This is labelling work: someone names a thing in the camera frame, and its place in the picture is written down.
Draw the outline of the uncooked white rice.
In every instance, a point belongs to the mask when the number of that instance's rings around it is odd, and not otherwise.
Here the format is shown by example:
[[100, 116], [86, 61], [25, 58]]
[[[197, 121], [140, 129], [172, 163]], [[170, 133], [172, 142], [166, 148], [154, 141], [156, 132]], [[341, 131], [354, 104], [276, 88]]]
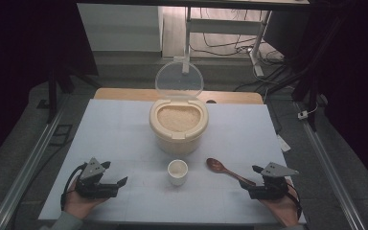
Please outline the uncooked white rice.
[[162, 127], [183, 132], [195, 127], [200, 120], [200, 112], [191, 106], [165, 106], [157, 112]]

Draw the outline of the metal floor rail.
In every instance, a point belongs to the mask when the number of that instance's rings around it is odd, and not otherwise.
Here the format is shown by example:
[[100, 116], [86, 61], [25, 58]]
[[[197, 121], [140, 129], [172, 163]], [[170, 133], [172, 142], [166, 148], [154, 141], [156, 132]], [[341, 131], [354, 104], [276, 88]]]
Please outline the metal floor rail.
[[0, 205], [0, 230], [5, 230], [12, 215], [20, 202], [21, 197], [26, 192], [28, 184], [32, 180], [35, 169], [46, 150], [51, 137], [53, 136], [56, 127], [63, 115], [65, 106], [69, 101], [70, 96], [61, 96], [57, 104], [57, 113], [49, 124], [46, 124], [40, 134], [34, 148], [30, 152], [26, 162], [23, 164], [20, 172], [11, 184], [6, 196]]
[[341, 177], [339, 176], [336, 167], [320, 138], [320, 135], [311, 127], [307, 119], [302, 120], [302, 124], [350, 228], [352, 230], [367, 230], [353, 199], [345, 188]]

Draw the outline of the white desk frame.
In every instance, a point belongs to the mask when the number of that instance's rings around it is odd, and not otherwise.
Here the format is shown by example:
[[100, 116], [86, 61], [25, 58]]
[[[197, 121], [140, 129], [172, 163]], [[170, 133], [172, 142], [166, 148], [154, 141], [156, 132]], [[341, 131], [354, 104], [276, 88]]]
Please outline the white desk frame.
[[255, 43], [248, 51], [248, 55], [253, 64], [256, 77], [264, 75], [261, 64], [258, 60], [258, 52], [263, 40], [265, 29], [271, 15], [271, 11], [262, 11], [262, 18], [259, 21], [236, 21], [223, 19], [202, 19], [192, 18], [192, 8], [188, 7], [185, 15], [185, 45], [184, 58], [190, 60], [190, 35], [191, 33], [206, 33], [217, 35], [254, 35]]

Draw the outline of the cream rice container with clear lid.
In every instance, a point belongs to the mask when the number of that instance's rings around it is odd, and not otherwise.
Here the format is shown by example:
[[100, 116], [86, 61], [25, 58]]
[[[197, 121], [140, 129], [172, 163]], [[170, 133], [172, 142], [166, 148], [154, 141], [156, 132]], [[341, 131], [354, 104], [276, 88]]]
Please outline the cream rice container with clear lid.
[[[161, 96], [149, 111], [149, 125], [158, 147], [169, 154], [185, 156], [194, 152], [209, 123], [206, 104], [197, 96], [203, 91], [200, 71], [186, 59], [175, 59], [165, 64], [156, 74], [155, 89]], [[200, 112], [199, 123], [183, 132], [171, 131], [158, 121], [157, 112], [165, 106], [191, 106]]]

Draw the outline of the wooden table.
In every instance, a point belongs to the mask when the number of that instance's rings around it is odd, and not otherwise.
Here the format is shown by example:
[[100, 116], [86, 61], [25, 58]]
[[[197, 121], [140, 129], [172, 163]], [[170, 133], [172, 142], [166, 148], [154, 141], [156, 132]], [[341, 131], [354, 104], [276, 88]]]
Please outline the wooden table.
[[[203, 91], [197, 96], [203, 102], [214, 101], [217, 104], [263, 104], [263, 98], [253, 92]], [[155, 89], [100, 88], [96, 91], [96, 100], [125, 100], [155, 102], [161, 98]]]

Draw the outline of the person's right hand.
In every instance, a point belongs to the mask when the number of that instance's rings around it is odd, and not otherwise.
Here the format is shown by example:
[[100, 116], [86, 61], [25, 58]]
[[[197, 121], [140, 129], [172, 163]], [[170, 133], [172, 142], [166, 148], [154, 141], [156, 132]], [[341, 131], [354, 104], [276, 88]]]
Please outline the person's right hand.
[[288, 183], [288, 192], [290, 196], [276, 200], [260, 199], [260, 202], [270, 211], [273, 217], [282, 225], [283, 228], [291, 228], [300, 226], [297, 215], [297, 205], [293, 201], [297, 198], [294, 189]]

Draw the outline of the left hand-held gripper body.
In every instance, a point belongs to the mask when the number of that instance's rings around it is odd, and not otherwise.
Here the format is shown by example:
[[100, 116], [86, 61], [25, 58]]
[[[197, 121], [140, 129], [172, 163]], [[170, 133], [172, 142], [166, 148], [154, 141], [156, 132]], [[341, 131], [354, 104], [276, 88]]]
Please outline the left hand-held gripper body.
[[118, 194], [119, 187], [116, 183], [103, 184], [100, 182], [106, 170], [101, 164], [93, 157], [82, 169], [75, 187], [80, 196], [98, 199], [115, 197]]

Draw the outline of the person's left hand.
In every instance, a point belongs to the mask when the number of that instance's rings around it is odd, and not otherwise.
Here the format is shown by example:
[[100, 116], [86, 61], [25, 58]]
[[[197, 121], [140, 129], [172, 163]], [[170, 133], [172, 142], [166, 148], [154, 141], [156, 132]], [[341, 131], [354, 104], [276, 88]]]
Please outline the person's left hand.
[[107, 201], [107, 198], [89, 199], [82, 197], [75, 191], [75, 187], [76, 182], [73, 182], [66, 192], [64, 212], [78, 219], [85, 219], [95, 207]]

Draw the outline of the black metal stand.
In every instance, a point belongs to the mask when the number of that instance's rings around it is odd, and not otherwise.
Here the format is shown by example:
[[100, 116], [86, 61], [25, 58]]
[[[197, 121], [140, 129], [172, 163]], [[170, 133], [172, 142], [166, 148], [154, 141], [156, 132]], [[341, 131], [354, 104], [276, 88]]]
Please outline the black metal stand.
[[308, 118], [304, 120], [308, 122], [313, 131], [316, 131], [315, 111], [318, 108], [317, 92], [317, 80], [314, 78], [304, 78], [298, 82], [296, 88], [291, 94], [291, 97], [295, 102], [302, 102], [306, 96], [309, 96], [308, 108], [306, 109], [308, 112]]
[[57, 82], [55, 70], [51, 70], [48, 78], [49, 83], [49, 116], [47, 123], [50, 124], [57, 114]]

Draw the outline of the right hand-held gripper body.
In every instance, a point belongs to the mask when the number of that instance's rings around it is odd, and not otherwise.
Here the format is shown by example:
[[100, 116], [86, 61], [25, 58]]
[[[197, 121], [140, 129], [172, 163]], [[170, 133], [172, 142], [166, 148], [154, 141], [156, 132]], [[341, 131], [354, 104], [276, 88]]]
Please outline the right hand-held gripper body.
[[264, 184], [262, 186], [251, 187], [248, 192], [252, 199], [280, 199], [288, 192], [288, 184], [286, 177], [296, 175], [299, 172], [270, 162], [260, 175], [263, 178]]

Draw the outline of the white cabinet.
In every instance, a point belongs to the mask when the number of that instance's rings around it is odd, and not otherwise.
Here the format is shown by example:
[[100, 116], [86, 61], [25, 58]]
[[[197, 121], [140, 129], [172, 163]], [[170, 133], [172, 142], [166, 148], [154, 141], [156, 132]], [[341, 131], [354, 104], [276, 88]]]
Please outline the white cabinet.
[[162, 51], [161, 7], [78, 3], [78, 9], [93, 51]]

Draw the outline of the white paper strip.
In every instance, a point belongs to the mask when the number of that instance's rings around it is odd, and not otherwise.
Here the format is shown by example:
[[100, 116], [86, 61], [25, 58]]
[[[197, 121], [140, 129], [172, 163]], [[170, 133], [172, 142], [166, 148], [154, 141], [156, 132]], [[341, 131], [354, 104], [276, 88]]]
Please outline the white paper strip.
[[291, 150], [290, 145], [280, 135], [278, 135], [277, 138], [282, 152], [287, 152]]

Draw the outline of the brown wooden spoon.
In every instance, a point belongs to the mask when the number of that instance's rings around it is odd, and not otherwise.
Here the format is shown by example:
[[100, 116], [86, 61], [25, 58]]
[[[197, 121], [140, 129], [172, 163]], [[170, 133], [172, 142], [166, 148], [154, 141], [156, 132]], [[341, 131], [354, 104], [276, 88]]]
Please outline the brown wooden spoon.
[[246, 179], [246, 178], [244, 178], [244, 177], [242, 177], [242, 176], [240, 176], [240, 175], [238, 175], [234, 172], [229, 171], [228, 169], [225, 168], [225, 166], [220, 161], [218, 161], [215, 158], [208, 158], [206, 160], [206, 164], [207, 164], [208, 168], [214, 173], [227, 173], [227, 174], [237, 178], [238, 180], [253, 182], [253, 181], [251, 181], [249, 179]]

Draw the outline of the white cup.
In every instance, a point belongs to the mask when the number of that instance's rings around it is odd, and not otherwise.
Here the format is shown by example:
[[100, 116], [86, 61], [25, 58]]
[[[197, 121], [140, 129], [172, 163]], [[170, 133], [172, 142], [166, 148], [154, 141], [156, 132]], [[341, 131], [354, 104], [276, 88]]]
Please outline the white cup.
[[181, 186], [186, 182], [188, 165], [180, 159], [173, 160], [167, 168], [169, 180], [174, 186]]

